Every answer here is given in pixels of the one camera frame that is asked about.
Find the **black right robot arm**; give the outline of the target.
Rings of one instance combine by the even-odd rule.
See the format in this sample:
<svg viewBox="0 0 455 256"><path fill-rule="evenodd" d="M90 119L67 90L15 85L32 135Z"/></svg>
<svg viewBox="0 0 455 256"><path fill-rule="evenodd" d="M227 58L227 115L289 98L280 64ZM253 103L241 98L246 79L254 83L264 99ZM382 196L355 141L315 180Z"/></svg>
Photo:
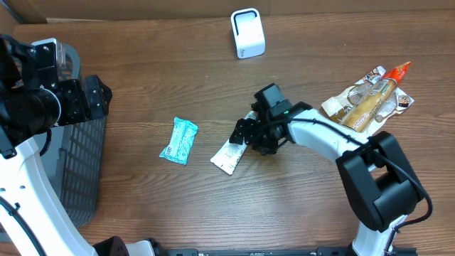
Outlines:
<svg viewBox="0 0 455 256"><path fill-rule="evenodd" d="M398 255L393 242L417 204L427 198L394 136L364 135L343 127L312 106L286 99L272 83L257 93L253 117L239 119L229 141L262 155L286 142L310 148L338 168L348 202L360 221L347 255Z"/></svg>

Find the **beige nut snack pouch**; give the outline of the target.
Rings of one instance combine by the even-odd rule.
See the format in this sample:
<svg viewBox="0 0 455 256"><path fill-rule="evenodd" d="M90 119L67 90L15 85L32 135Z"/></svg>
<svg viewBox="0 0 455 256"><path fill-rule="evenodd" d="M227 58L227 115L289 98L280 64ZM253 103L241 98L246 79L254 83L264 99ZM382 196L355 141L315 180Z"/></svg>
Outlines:
<svg viewBox="0 0 455 256"><path fill-rule="evenodd" d="M332 121L341 124L343 117L387 71L382 66L376 67L354 85L342 91L341 94L324 101L321 104L321 109ZM405 112L414 103L414 100L400 89L399 85L386 100L386 103L381 107L375 118L360 133L368 136L374 134L391 116Z"/></svg>

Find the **orange noodle packet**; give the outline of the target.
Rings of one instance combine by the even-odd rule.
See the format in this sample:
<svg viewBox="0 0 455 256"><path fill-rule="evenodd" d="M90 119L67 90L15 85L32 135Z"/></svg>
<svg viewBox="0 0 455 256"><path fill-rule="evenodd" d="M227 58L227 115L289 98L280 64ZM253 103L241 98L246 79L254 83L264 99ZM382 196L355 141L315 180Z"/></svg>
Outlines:
<svg viewBox="0 0 455 256"><path fill-rule="evenodd" d="M406 76L411 64L406 62L387 71L343 117L341 125L363 132Z"/></svg>

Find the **teal wipes packet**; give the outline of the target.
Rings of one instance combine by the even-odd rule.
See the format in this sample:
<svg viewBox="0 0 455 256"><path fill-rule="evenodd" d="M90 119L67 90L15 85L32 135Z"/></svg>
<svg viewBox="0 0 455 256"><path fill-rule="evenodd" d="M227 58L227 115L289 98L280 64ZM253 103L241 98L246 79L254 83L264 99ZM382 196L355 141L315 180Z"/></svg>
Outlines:
<svg viewBox="0 0 455 256"><path fill-rule="evenodd" d="M159 157L185 166L188 163L188 157L197 132L198 126L196 124L175 117L169 144L159 154Z"/></svg>

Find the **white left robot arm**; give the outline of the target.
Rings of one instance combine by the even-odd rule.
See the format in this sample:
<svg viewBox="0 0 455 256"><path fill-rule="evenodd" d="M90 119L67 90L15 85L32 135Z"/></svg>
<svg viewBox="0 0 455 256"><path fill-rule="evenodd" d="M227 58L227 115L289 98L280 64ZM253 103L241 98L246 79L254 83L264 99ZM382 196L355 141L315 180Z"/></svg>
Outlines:
<svg viewBox="0 0 455 256"><path fill-rule="evenodd" d="M152 239L91 245L112 91L82 76L75 49L54 38L1 37L1 229L22 255L156 255Z"/></svg>

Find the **white cream tube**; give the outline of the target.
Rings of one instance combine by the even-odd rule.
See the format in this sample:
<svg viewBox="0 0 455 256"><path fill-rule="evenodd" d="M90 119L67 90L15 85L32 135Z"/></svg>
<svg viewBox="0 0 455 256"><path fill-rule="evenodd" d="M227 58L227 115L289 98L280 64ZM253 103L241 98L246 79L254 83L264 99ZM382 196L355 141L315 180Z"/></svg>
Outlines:
<svg viewBox="0 0 455 256"><path fill-rule="evenodd" d="M244 154L247 145L245 142L241 144L230 143L228 139L221 149L210 159L210 162L224 171L227 175L233 175L239 161Z"/></svg>

